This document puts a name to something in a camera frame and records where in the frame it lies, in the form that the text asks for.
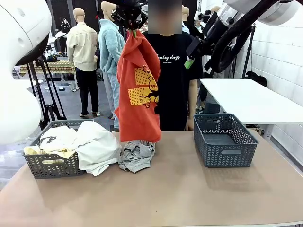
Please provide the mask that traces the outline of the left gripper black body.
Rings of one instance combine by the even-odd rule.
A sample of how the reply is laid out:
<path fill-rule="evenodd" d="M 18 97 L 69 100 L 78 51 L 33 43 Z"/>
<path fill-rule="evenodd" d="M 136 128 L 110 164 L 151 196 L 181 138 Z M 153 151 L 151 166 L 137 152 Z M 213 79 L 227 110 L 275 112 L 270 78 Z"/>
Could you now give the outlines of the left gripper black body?
<path fill-rule="evenodd" d="M 116 12 L 118 14 L 134 14 L 135 12 L 141 12 L 144 5 L 146 5 L 145 0 L 118 0 Z"/>

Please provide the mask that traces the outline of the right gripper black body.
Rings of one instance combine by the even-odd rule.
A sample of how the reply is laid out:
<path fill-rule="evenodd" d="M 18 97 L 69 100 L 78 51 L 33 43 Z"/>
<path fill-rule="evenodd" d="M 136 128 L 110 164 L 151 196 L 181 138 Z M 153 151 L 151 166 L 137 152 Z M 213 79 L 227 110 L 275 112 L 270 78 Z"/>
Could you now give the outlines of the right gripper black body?
<path fill-rule="evenodd" d="M 217 43 L 216 36 L 214 34 L 204 35 L 200 33 L 198 37 L 201 39 L 201 56 L 211 56 Z"/>

